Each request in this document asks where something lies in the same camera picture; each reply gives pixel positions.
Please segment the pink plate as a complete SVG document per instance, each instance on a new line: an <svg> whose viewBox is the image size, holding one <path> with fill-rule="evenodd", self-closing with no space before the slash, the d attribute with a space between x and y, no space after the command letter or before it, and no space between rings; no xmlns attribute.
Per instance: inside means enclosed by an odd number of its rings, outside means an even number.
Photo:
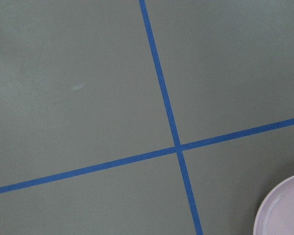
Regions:
<svg viewBox="0 0 294 235"><path fill-rule="evenodd" d="M279 183L262 201L254 235L294 235L294 176Z"/></svg>

